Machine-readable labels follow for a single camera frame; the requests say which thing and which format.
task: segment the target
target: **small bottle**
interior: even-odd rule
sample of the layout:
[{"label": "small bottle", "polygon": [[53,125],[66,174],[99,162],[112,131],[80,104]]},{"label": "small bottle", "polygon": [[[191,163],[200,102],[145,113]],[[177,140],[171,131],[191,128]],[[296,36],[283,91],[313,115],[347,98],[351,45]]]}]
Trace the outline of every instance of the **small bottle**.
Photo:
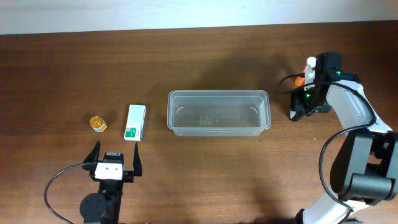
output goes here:
[{"label": "small bottle", "polygon": [[313,69],[315,68],[315,65],[317,64],[317,58],[315,57],[309,57],[307,59],[307,64],[304,66],[303,70],[301,71],[302,73],[305,74],[305,77],[297,77],[294,81],[294,84],[297,86],[302,86],[306,83],[310,83],[313,81],[315,78],[315,72]]},{"label": "small bottle", "polygon": [[99,116],[94,116],[90,119],[90,126],[96,132],[103,132],[106,128],[106,123],[104,119],[100,118]]}]

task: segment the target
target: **small jar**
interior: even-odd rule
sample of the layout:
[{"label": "small jar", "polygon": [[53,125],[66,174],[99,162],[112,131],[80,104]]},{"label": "small jar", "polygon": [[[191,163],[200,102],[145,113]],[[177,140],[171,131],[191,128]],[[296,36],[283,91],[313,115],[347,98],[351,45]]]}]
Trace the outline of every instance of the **small jar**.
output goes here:
[{"label": "small jar", "polygon": [[96,132],[103,132],[106,128],[106,123],[104,119],[100,118],[99,116],[94,116],[90,119],[90,126]]}]

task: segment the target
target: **wooden table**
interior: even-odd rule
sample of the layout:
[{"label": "wooden table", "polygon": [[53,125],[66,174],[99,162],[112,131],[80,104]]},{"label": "wooden table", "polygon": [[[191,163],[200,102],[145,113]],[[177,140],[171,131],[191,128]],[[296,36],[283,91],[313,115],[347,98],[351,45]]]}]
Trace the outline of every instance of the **wooden table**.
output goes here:
[{"label": "wooden table", "polygon": [[[4,223],[61,223],[43,190],[56,172],[81,163],[97,140],[100,158],[122,152],[129,104],[147,106],[139,143],[144,176],[125,184],[120,222],[249,223],[293,217],[322,194],[318,155],[341,129],[336,114],[298,123],[277,83],[309,56],[341,52],[378,115],[398,130],[398,22],[300,24],[0,36],[0,216]],[[294,87],[289,81],[285,87]],[[167,127],[172,90],[265,90],[272,126],[254,138],[181,138]],[[109,124],[103,133],[93,115]],[[325,155],[325,175],[344,138]],[[98,183],[77,169],[57,179],[49,202],[81,223],[81,200]],[[398,200],[354,217],[395,223]]]}]

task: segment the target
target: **white box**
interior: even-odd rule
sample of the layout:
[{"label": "white box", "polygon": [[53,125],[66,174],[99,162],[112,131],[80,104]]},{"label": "white box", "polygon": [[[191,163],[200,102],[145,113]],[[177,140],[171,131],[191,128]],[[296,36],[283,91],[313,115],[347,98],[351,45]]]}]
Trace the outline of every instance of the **white box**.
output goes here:
[{"label": "white box", "polygon": [[141,141],[144,130],[146,107],[144,105],[130,105],[127,117],[124,139],[128,141]]}]

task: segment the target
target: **transparent storage bin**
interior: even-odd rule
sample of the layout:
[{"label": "transparent storage bin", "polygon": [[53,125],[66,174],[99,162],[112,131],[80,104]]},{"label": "transparent storage bin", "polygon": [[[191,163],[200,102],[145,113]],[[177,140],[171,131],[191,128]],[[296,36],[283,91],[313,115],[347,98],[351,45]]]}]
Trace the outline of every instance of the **transparent storage bin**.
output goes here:
[{"label": "transparent storage bin", "polygon": [[175,90],[167,125],[177,136],[258,136],[271,126],[269,98],[261,90]]}]

